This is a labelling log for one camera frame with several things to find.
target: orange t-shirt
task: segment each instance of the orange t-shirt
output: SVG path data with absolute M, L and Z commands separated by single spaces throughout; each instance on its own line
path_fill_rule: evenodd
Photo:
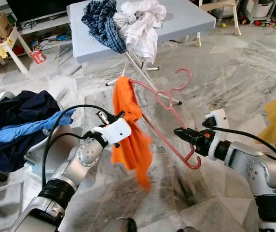
M 124 119 L 130 125 L 132 133 L 119 142 L 120 147 L 112 149 L 111 161 L 123 163 L 128 170 L 136 170 L 137 181 L 147 190 L 150 182 L 147 176 L 148 168 L 152 162 L 152 153 L 149 145 L 152 140 L 145 136 L 136 121 L 142 117 L 142 112 L 135 97 L 134 88 L 129 78 L 119 77 L 113 92 L 114 113 L 125 112 Z

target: marble floor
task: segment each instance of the marble floor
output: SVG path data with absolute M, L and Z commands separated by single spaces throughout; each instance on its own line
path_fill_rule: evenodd
M 183 101 L 175 108 L 187 127 L 200 130 L 204 115 L 223 108 L 231 128 L 258 134 L 267 125 L 264 106 L 276 98 L 276 30 L 241 27 L 216 28 L 202 35 L 202 47 L 194 46 L 193 36 L 186 43 L 159 44 L 156 66 L 150 72 L 159 88 L 178 86 L 186 80 L 184 73 L 174 74 L 179 67 L 193 72 L 193 80 L 174 96 Z M 78 64 L 70 45 L 43 52 L 47 60 L 38 65 L 28 57 L 22 62 L 29 67 L 23 75 L 12 61 L 0 67 L 0 92 L 47 90 L 65 107 L 91 103 L 112 111 L 113 87 L 104 84 L 120 75 L 124 57 Z M 126 75 L 141 79 L 129 67 Z M 173 134 L 178 122 L 155 102 L 146 90 L 136 87 L 142 111 L 184 155 L 187 143 Z M 100 123 L 94 111 L 79 109 L 73 126 L 85 131 Z M 140 120 L 139 125 L 153 138 L 153 160 L 148 170 L 152 189 L 145 192 L 135 182 L 135 174 L 121 164 L 111 164 L 111 149 L 104 150 L 99 164 L 86 176 L 66 210 L 61 232 L 101 232 L 116 217 L 132 217 L 139 232 L 176 232 L 192 226 L 201 232 L 258 231 L 258 213 L 250 189 L 242 177 L 220 161 L 202 157 L 202 166 L 191 170 Z M 262 145 L 242 136 L 227 139 L 252 145 L 270 152 Z M 41 178 L 31 167 L 10 174 L 9 183 L 23 179 L 24 184 L 0 193 L 0 231 L 16 219 L 20 208 L 38 194 Z

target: white plastic container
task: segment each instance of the white plastic container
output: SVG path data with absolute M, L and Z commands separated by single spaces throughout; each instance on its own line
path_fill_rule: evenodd
M 254 18 L 266 17 L 272 7 L 273 2 L 271 0 L 259 0 L 255 12 L 251 12 L 254 7 L 255 0 L 248 0 L 246 10 Z

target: dark blue clothing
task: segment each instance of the dark blue clothing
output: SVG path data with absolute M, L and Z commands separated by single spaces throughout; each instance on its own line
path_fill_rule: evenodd
M 60 111 L 60 108 L 47 91 L 38 94 L 22 91 L 13 99 L 0 102 L 0 128 L 45 120 L 57 111 Z
M 112 19 L 116 10 L 115 0 L 91 1 L 84 9 L 81 21 L 89 27 L 89 35 L 102 45 L 118 53 L 126 51 L 125 42 L 119 38 Z
M 21 136 L 9 143 L 0 142 L 0 171 L 13 172 L 22 168 L 24 155 L 35 144 L 41 142 L 46 136 L 42 131 Z

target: blue plaid shirt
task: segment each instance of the blue plaid shirt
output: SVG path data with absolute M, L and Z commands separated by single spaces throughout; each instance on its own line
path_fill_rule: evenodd
M 118 53 L 126 51 L 125 42 L 119 38 L 112 19 L 116 0 L 91 1 L 84 9 L 81 21 L 89 27 L 89 35 Z

